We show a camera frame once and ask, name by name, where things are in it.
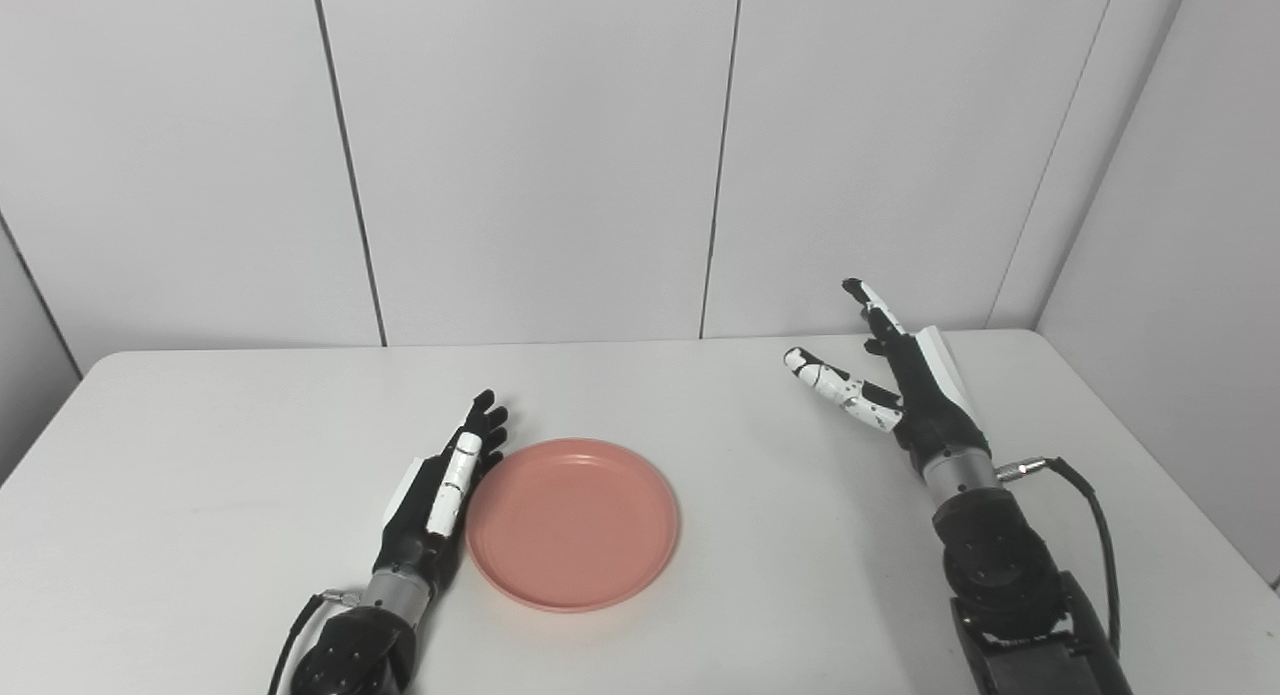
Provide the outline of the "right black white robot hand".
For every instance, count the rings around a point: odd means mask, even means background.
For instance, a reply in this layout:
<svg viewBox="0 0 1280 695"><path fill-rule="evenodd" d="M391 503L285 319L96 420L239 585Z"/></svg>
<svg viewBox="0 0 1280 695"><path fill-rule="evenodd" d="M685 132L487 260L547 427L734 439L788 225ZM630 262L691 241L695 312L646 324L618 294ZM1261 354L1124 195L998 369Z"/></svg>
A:
<svg viewBox="0 0 1280 695"><path fill-rule="evenodd" d="M937 326L908 332L865 282L845 279L841 285L870 326L864 349L884 358L899 389L855 379L801 347L785 353L787 371L855 420L893 435L919 471L942 454L973 451L989 457L987 436Z"/></svg>

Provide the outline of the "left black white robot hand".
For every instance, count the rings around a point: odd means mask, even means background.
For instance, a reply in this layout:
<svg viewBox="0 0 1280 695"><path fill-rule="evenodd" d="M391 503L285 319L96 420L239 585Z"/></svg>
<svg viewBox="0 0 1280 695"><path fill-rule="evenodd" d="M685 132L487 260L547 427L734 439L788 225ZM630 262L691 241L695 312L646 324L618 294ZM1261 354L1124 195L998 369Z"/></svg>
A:
<svg viewBox="0 0 1280 695"><path fill-rule="evenodd" d="M474 489L503 459L508 411L494 390L475 395L463 422L440 454L426 458L410 480L389 522L374 571L419 576L433 595L445 591L460 568L460 545Z"/></svg>

